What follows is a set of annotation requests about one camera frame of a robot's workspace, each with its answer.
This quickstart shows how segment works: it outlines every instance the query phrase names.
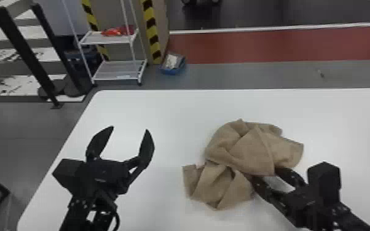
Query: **gray floor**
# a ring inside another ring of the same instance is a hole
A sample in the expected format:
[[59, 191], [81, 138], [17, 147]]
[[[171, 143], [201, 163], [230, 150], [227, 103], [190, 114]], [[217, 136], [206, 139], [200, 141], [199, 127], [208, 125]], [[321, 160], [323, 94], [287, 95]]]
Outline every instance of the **gray floor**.
[[96, 91], [332, 87], [370, 87], [370, 61], [189, 65], [178, 76], [163, 76], [150, 67], [142, 87], [99, 84], [83, 103], [66, 103], [60, 110], [51, 110], [49, 103], [0, 103], [0, 182], [12, 192], [0, 209], [0, 230], [16, 230], [20, 215]]

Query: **red floor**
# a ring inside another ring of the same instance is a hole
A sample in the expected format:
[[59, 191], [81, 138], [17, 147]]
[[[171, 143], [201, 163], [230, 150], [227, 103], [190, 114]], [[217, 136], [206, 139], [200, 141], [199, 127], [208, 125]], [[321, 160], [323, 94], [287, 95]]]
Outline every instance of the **red floor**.
[[370, 60], [370, 28], [171, 35], [188, 63]]

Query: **black base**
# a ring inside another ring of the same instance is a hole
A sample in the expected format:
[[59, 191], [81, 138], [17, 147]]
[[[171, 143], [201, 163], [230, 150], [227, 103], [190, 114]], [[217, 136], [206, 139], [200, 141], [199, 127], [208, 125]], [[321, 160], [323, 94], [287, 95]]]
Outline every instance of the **black base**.
[[[56, 80], [53, 80], [52, 82], [55, 86], [55, 90], [53, 91], [53, 94], [55, 96], [63, 95], [64, 94], [64, 89], [66, 87], [66, 82], [63, 79], [56, 79]], [[43, 100], [47, 100], [49, 98], [42, 87], [39, 87], [39, 89], [37, 90], [37, 94]]]
[[70, 77], [65, 77], [66, 87], [65, 95], [68, 97], [79, 97], [86, 95], [93, 88], [93, 84], [89, 78], [79, 78], [80, 86], [76, 87]]

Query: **yellow and black striped pole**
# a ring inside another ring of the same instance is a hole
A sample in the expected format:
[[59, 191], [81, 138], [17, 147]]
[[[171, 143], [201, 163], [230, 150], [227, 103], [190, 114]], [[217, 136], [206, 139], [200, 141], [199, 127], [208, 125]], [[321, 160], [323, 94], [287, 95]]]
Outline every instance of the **yellow and black striped pole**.
[[[83, 10], [86, 13], [87, 21], [89, 22], [90, 25], [90, 29], [92, 29], [92, 31], [99, 31], [98, 21], [96, 20], [95, 15], [93, 14], [90, 0], [81, 0], [81, 1]], [[102, 54], [103, 58], [106, 61], [109, 61], [109, 53], [104, 47], [104, 45], [98, 45], [98, 50]]]
[[152, 54], [153, 63], [161, 64], [162, 52], [160, 50], [154, 6], [152, 4], [152, 0], [141, 0], [141, 3], [143, 8], [143, 18], [146, 24], [146, 37], [149, 41], [149, 49]]

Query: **blue container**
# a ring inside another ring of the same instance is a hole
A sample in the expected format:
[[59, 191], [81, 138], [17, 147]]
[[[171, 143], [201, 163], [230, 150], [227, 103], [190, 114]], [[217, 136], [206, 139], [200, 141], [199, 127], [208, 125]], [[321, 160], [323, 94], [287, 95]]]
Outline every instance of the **blue container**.
[[179, 68], [165, 69], [162, 67], [162, 65], [160, 65], [159, 69], [160, 69], [160, 72], [162, 72], [162, 74], [168, 74], [170, 76], [174, 76], [177, 73], [181, 72], [181, 70], [184, 69], [185, 65], [186, 65], [186, 58], [183, 58]]

